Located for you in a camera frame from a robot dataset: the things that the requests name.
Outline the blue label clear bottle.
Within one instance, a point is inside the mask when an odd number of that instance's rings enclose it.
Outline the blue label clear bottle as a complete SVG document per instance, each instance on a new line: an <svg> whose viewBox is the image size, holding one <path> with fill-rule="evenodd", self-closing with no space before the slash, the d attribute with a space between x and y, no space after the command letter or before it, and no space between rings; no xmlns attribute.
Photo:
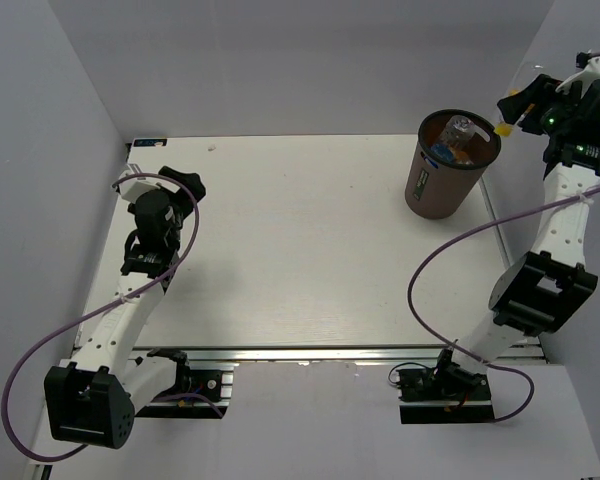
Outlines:
<svg viewBox="0 0 600 480"><path fill-rule="evenodd" d="M436 156L441 162L445 162L448 164L454 164L456 162L456 155L454 150L448 145L436 142L431 147L430 150L434 156Z"/></svg>

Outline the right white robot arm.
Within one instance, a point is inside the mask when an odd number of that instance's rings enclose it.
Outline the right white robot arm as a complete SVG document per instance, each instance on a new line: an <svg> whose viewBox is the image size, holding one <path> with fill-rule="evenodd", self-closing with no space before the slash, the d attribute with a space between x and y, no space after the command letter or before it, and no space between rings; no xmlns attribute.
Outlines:
<svg viewBox="0 0 600 480"><path fill-rule="evenodd" d="M498 101L502 119L525 133L547 135L544 204L531 249L495 284L489 314L431 374L433 390L452 399L512 344L554 333L589 299L598 278L587 271L584 238L588 194L600 185L600 78L560 82L539 75Z"/></svg>

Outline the clear plastic bottle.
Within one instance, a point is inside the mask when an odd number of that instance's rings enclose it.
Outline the clear plastic bottle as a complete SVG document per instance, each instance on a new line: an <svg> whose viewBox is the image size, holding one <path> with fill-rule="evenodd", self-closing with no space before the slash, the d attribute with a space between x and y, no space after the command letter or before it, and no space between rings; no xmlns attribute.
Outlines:
<svg viewBox="0 0 600 480"><path fill-rule="evenodd" d="M477 133L476 123L465 115L453 115L433 144L452 153L463 151Z"/></svg>

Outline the orange barcode juice bottle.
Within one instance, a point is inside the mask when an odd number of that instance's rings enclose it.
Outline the orange barcode juice bottle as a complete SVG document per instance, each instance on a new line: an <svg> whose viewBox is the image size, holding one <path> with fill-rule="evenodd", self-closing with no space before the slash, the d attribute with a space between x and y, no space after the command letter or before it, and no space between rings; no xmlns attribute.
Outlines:
<svg viewBox="0 0 600 480"><path fill-rule="evenodd" d="M454 151L454 162L459 165L472 166L474 164L473 160L470 158L469 154L462 150Z"/></svg>

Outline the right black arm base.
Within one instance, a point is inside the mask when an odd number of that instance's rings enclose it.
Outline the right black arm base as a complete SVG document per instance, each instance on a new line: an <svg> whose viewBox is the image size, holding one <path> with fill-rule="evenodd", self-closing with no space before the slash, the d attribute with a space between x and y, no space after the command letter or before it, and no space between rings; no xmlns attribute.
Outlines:
<svg viewBox="0 0 600 480"><path fill-rule="evenodd" d="M487 377L463 370L443 349L434 366L408 361L393 367L389 384L399 391L403 425L490 423L495 419Z"/></svg>

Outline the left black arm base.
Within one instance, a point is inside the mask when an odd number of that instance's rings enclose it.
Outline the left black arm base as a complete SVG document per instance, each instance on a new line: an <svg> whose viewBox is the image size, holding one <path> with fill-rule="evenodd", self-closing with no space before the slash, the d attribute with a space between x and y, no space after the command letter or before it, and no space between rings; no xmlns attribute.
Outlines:
<svg viewBox="0 0 600 480"><path fill-rule="evenodd" d="M138 418L220 419L229 406L233 374L231 364L154 349L127 361L122 385Z"/></svg>

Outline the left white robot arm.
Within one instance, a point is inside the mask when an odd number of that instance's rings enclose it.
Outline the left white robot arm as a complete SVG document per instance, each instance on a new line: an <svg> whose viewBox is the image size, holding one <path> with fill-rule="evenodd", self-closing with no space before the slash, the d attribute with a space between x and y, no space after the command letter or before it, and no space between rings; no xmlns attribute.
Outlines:
<svg viewBox="0 0 600 480"><path fill-rule="evenodd" d="M133 358L149 316L164 298L181 259L181 230L206 188L197 173L162 167L155 183L138 168L116 190L127 201L135 227L128 234L115 307L106 309L85 345L67 365L44 379L53 439L111 449L127 441L135 416L162 394L179 399L192 391L184 352L154 349Z"/></svg>

